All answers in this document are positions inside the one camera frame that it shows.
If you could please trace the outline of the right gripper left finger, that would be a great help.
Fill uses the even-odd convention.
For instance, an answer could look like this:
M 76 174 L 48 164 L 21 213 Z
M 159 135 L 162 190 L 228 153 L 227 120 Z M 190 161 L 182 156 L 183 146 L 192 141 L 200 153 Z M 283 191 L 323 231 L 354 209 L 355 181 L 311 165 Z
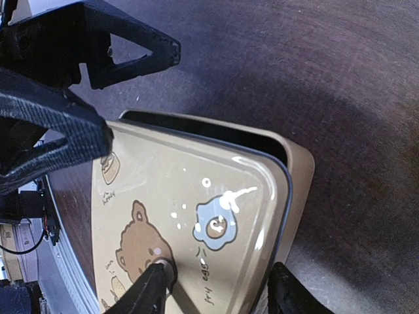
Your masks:
M 166 298 L 177 281 L 177 268 L 168 260 L 151 264 L 130 286 L 125 288 L 118 277 L 111 279 L 110 292 L 115 303 L 103 303 L 105 313 L 164 313 Z

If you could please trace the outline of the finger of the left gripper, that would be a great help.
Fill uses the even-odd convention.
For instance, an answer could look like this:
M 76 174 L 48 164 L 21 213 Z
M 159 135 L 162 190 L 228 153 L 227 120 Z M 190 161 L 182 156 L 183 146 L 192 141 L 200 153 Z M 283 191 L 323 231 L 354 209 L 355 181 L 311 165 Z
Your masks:
M 86 66 L 93 90 L 102 90 L 179 64 L 181 44 L 173 37 L 105 1 L 83 1 L 82 7 Z M 137 49 L 138 57 L 115 62 L 111 37 L 130 43 Z

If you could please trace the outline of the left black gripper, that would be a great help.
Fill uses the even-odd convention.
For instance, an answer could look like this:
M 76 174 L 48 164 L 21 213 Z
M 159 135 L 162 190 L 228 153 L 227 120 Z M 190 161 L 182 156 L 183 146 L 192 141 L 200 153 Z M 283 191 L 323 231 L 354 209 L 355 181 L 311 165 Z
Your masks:
M 108 34 L 91 13 L 78 1 L 1 28 L 2 194 L 111 152 L 113 132 L 95 108 L 55 89 L 79 84 L 80 64 L 108 62 Z

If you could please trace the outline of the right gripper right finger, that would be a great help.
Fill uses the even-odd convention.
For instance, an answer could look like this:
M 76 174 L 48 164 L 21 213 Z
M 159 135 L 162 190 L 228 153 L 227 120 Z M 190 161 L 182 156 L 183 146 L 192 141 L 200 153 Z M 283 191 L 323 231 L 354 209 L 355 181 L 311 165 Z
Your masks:
M 333 314 L 321 304 L 282 262 L 276 262 L 268 278 L 269 314 Z

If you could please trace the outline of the bear print tin lid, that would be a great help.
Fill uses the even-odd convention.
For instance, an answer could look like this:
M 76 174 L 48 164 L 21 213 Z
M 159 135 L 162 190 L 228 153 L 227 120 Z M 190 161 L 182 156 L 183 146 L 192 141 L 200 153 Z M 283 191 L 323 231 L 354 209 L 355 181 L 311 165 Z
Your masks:
M 251 313 L 266 283 L 287 203 L 285 175 L 265 156 L 110 122 L 110 155 L 92 164 L 92 252 L 99 311 L 157 260 L 177 281 L 167 313 Z

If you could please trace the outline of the beige rectangular tin box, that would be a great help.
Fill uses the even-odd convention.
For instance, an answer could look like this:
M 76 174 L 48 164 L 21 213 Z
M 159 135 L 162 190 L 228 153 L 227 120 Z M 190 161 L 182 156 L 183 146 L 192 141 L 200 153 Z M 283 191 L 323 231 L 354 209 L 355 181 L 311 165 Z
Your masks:
M 309 150 L 273 131 L 186 114 L 126 110 L 118 120 L 222 143 L 275 162 L 285 175 L 288 195 L 265 273 L 270 273 L 274 263 L 287 260 L 314 176 Z

